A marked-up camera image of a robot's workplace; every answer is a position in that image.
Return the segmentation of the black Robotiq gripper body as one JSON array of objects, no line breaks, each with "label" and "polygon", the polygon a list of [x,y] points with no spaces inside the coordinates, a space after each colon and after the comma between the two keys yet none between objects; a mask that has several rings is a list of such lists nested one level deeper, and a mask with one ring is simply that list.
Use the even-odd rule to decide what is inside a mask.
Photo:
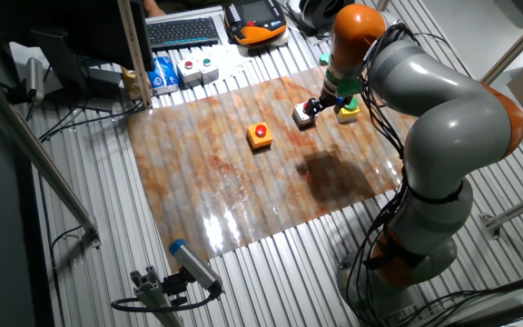
[{"label": "black Robotiq gripper body", "polygon": [[320,111],[332,108],[334,112],[338,112],[344,106],[344,98],[322,91],[318,103]]}]

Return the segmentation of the bare person hand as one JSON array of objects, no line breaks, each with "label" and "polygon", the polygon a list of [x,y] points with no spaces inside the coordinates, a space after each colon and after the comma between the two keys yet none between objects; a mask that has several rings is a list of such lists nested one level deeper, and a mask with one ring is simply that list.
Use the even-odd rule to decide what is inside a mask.
[{"label": "bare person hand", "polygon": [[155,0],[143,0],[143,7],[150,17],[166,15]]}]

